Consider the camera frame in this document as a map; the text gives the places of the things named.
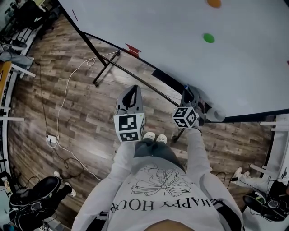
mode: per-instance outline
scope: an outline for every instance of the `green dot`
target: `green dot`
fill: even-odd
[[[206,42],[208,42],[208,43],[213,43],[214,41],[215,41],[215,38],[214,38],[214,36],[213,35],[211,35],[211,34],[204,34],[204,40],[206,41]]]

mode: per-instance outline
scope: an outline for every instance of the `black and white marker cube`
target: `black and white marker cube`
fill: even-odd
[[[113,120],[121,143],[141,140],[145,129],[144,113],[115,115]]]
[[[199,118],[198,113],[191,107],[178,107],[174,109],[173,121],[179,128],[191,128]]]

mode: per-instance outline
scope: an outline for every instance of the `orange dot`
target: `orange dot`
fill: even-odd
[[[208,1],[208,4],[214,8],[220,8],[222,5],[221,0],[207,0],[207,1]]]

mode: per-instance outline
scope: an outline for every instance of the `sleeve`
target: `sleeve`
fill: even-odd
[[[91,191],[74,220],[72,231],[85,231],[100,212],[109,211],[119,187],[131,173],[134,145],[120,145],[110,174]]]
[[[194,183],[204,192],[204,194],[211,201],[220,201],[224,204],[223,208],[215,208],[218,212],[224,210],[224,207],[231,211],[228,213],[232,214],[232,211],[237,216],[236,220],[239,220],[239,225],[236,226],[233,230],[241,230],[243,226],[242,213],[236,204],[234,198],[229,193],[224,184],[220,179],[211,174],[212,168],[210,167],[210,162],[208,160],[208,155],[205,150],[205,144],[201,135],[201,132],[198,130],[198,124],[196,128],[189,130],[187,134],[188,138],[188,168],[187,176],[190,177]],[[222,214],[220,215],[220,220],[222,225],[227,230],[228,225],[226,224],[226,218]]]

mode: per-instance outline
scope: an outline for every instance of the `white sneaker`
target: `white sneaker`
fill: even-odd
[[[60,176],[60,173],[57,171],[54,171],[54,176],[56,176],[57,178],[59,178],[60,180],[62,180],[62,177]]]
[[[70,183],[65,182],[64,185],[68,185],[69,187],[71,187]],[[70,196],[75,197],[76,196],[76,191],[71,187],[72,191],[71,193],[69,193]]]
[[[151,139],[151,140],[154,141],[155,133],[153,133],[153,132],[147,132],[146,134],[144,134],[143,139],[145,139],[145,138],[149,138],[149,139]]]
[[[160,134],[157,138],[157,142],[164,142],[167,143],[168,139],[164,134]]]

